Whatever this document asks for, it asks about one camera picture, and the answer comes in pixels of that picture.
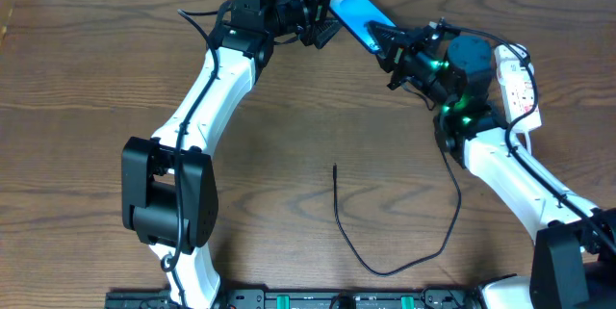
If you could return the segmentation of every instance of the white power strip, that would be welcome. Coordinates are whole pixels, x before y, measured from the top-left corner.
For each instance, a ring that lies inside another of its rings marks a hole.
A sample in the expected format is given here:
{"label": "white power strip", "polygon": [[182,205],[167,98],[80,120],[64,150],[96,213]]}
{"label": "white power strip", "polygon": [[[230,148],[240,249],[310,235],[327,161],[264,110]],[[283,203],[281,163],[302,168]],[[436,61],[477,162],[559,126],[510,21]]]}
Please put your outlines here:
{"label": "white power strip", "polygon": [[[517,47],[514,47],[514,49],[523,58],[526,57],[524,50]],[[494,55],[497,61],[497,77],[500,83],[500,92],[502,93],[507,122],[511,122],[532,108],[535,95],[526,69],[509,49],[504,45],[500,45],[494,51]],[[534,75],[535,69],[533,65],[529,64],[529,67]],[[537,107],[533,114],[516,123],[512,131],[515,133],[527,133],[539,126],[541,126],[541,116]]]}

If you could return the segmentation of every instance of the white electrical cord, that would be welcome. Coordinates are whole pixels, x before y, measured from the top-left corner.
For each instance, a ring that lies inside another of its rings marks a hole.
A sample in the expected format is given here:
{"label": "white electrical cord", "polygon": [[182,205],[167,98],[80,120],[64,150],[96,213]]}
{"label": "white electrical cord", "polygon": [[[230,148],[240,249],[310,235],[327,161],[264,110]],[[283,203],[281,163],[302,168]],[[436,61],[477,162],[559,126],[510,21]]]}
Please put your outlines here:
{"label": "white electrical cord", "polygon": [[529,132],[524,132],[524,141],[526,143],[526,151],[528,154],[532,155],[532,147],[530,146],[530,134]]}

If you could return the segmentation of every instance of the wooden table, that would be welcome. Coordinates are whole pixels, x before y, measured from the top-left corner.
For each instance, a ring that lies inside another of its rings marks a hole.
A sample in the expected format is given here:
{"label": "wooden table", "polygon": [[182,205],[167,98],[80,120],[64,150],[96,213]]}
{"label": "wooden table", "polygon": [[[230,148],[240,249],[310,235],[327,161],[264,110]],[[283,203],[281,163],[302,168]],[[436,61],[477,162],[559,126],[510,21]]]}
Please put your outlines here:
{"label": "wooden table", "polygon": [[[113,289],[166,285],[120,217],[120,152],[177,108],[204,43],[175,12],[224,0],[17,0],[0,54],[0,302],[100,307]],[[530,49],[544,126],[534,154],[574,191],[616,206],[616,0],[374,0],[399,25],[449,22]],[[210,29],[214,19],[203,19]],[[458,166],[462,211],[421,100],[343,30],[321,51],[276,48],[233,114],[215,158],[211,250],[225,278],[271,288],[474,285],[528,274],[532,243],[480,180]]]}

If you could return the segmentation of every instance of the blue object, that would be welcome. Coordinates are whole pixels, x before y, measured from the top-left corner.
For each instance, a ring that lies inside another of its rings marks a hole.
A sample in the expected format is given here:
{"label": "blue object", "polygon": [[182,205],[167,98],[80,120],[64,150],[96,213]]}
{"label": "blue object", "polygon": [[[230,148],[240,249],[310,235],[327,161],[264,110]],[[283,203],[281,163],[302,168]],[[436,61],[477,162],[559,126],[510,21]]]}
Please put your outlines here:
{"label": "blue object", "polygon": [[396,26],[370,0],[331,0],[329,10],[372,54],[380,47],[368,32],[369,21]]}

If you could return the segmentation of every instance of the wooden tabletop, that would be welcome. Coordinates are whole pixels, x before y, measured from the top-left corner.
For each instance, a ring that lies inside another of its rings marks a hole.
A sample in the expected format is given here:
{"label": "wooden tabletop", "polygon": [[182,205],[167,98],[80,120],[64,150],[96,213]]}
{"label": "wooden tabletop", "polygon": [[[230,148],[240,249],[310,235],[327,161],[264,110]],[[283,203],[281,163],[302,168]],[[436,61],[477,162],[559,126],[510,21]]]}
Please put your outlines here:
{"label": "wooden tabletop", "polygon": [[[110,290],[166,285],[122,227],[120,153],[167,121],[202,67],[203,39],[175,10],[223,1],[17,0],[0,54],[3,306],[100,307]],[[446,16],[526,45],[544,122],[533,153],[577,193],[616,206],[616,0],[373,1],[400,26]],[[334,222],[334,163],[343,225],[378,270],[438,249],[456,203],[433,114],[388,82],[346,30],[322,50],[275,49],[214,160],[221,276],[408,289],[529,274],[525,229],[458,166],[462,211],[442,256],[390,278],[358,264]]]}

